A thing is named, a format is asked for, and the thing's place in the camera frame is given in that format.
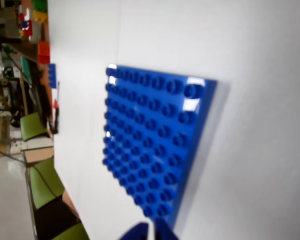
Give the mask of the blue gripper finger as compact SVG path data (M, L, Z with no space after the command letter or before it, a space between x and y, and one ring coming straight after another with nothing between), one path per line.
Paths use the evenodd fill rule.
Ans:
M149 234L149 224L145 222L138 223L128 230L120 240L147 240Z
M155 219L155 240L179 240L169 225L161 218Z

